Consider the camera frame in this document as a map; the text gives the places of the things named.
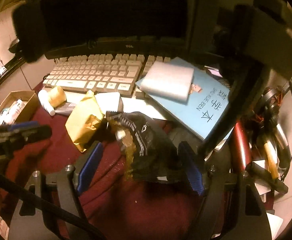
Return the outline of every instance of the small white bottle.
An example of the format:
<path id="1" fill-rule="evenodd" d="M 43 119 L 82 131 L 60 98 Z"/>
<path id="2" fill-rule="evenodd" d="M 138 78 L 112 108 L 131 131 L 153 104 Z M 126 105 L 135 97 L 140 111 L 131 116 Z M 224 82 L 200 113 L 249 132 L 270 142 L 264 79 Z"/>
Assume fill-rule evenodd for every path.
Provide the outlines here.
<path id="1" fill-rule="evenodd" d="M 51 115 L 55 115 L 55 110 L 51 106 L 51 104 L 48 101 L 48 93 L 46 90 L 41 90 L 38 92 L 38 99 L 40 100 L 40 103 L 42 107 Z"/>

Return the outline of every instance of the key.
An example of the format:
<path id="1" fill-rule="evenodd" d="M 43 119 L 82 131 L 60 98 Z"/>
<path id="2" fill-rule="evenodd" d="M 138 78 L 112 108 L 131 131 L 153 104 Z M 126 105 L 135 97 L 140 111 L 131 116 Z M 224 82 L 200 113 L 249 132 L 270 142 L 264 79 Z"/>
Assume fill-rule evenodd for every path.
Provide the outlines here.
<path id="1" fill-rule="evenodd" d="M 145 61 L 145 56 L 142 54 L 139 54 L 137 57 L 137 60 L 143 63 Z"/>
<path id="2" fill-rule="evenodd" d="M 61 87 L 69 88 L 84 88 L 87 84 L 87 81 L 82 80 L 59 80 L 56 85 Z"/>
<path id="3" fill-rule="evenodd" d="M 118 73 L 118 76 L 119 76 L 119 77 L 125 77 L 125 76 L 126 76 L 126 71 L 120 71 L 120 72 Z"/>
<path id="4" fill-rule="evenodd" d="M 122 59 L 128 61 L 129 60 L 129 54 L 124 54 L 122 56 Z"/>
<path id="5" fill-rule="evenodd" d="M 126 77 L 134 77 L 136 75 L 137 71 L 128 71 Z"/>
<path id="6" fill-rule="evenodd" d="M 117 85 L 117 83 L 108 83 L 106 88 L 107 89 L 115 89 L 116 85 Z"/>
<path id="7" fill-rule="evenodd" d="M 156 61 L 163 62 L 163 57 L 162 56 L 157 56 L 156 57 Z"/>
<path id="8" fill-rule="evenodd" d="M 141 67 L 142 63 L 140 61 L 132 61 L 132 60 L 128 60 L 126 63 L 127 66 L 138 66 Z"/>
<path id="9" fill-rule="evenodd" d="M 116 54 L 115 60 L 121 60 L 121 59 L 122 59 L 122 54 Z"/>
<path id="10" fill-rule="evenodd" d="M 119 84 L 117 90 L 128 91 L 129 88 L 130 88 L 130 85 L 128 85 L 128 84 Z"/>
<path id="11" fill-rule="evenodd" d="M 106 59 L 107 60 L 112 60 L 113 59 L 113 55 L 112 54 L 107 54 L 106 55 Z"/>
<path id="12" fill-rule="evenodd" d="M 136 67 L 136 66 L 129 66 L 127 68 L 127 71 L 138 71 L 138 67 Z"/>
<path id="13" fill-rule="evenodd" d="M 96 87 L 97 88 L 104 88 L 105 85 L 106 85 L 106 82 L 99 82 Z"/>
<path id="14" fill-rule="evenodd" d="M 164 58 L 164 63 L 169 63 L 170 62 L 170 57 L 165 57 Z"/>
<path id="15" fill-rule="evenodd" d="M 96 84 L 96 81 L 90 81 L 90 82 L 88 82 L 86 88 L 87 89 L 92 89 L 95 86 L 95 84 Z"/>
<path id="16" fill-rule="evenodd" d="M 133 78 L 120 78 L 120 77 L 112 77 L 110 79 L 111 82 L 118 82 L 118 83 L 132 83 L 134 81 Z"/>
<path id="17" fill-rule="evenodd" d="M 118 62 L 118 65 L 126 65 L 126 61 L 121 59 L 119 62 Z"/>
<path id="18" fill-rule="evenodd" d="M 120 70 L 120 71 L 126 71 L 126 70 L 127 70 L 127 66 L 121 66 L 121 67 L 119 68 L 119 70 Z"/>

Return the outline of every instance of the maroon cloth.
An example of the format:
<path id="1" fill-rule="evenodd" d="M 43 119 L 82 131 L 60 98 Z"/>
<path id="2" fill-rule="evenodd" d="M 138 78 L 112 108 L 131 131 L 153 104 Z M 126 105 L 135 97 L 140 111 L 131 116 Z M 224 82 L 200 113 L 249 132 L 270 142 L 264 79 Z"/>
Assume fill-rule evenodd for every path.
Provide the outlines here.
<path id="1" fill-rule="evenodd" d="M 14 153 L 6 176 L 21 186 L 33 171 L 57 172 L 81 155 L 66 131 L 66 117 L 51 117 L 39 107 L 32 120 L 50 125 L 52 137 Z M 165 132 L 170 130 L 166 122 L 159 125 Z M 117 143 L 102 133 L 96 136 L 103 138 L 103 157 L 89 190 L 79 198 L 89 222 L 107 239 L 181 239 L 200 208 L 202 199 L 198 194 L 184 183 L 163 185 L 126 180 L 125 158 Z M 9 223 L 17 199 L 1 193 L 2 215 Z"/>

